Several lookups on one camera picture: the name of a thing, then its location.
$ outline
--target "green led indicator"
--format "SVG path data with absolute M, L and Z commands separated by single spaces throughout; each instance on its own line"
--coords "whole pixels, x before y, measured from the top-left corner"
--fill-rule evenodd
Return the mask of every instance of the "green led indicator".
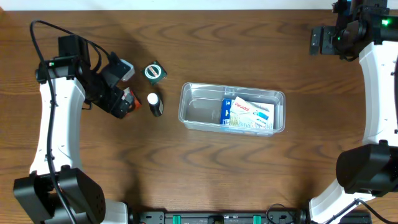
M 388 20 L 388 19 L 383 19 L 383 20 L 381 21 L 381 24 L 384 25 L 384 26 L 388 26 L 388 24 L 390 24 L 390 20 Z

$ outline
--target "plastic container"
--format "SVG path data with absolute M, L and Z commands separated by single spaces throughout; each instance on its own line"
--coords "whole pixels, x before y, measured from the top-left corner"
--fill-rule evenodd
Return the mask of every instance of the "plastic container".
M 274 129 L 244 128 L 220 124 L 223 99 L 275 105 Z M 285 129 L 285 95 L 281 91 L 235 86 L 186 83 L 182 87 L 179 120 L 189 129 L 247 135 L 271 136 Z

